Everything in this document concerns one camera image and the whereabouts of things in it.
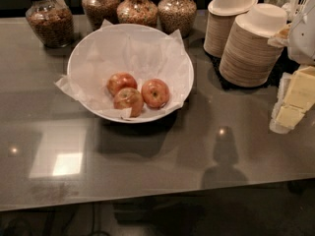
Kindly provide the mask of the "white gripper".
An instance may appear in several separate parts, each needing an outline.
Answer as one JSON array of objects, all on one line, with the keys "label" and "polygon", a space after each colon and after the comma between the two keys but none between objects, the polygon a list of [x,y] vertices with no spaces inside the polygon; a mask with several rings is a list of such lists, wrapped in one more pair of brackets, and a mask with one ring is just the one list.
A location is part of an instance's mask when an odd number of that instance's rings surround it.
[{"label": "white gripper", "polygon": [[283,73],[271,115],[270,130],[287,134],[315,104],[315,4],[307,4],[295,16],[287,38],[277,33],[268,44],[286,47],[288,58],[301,64],[293,74]]}]

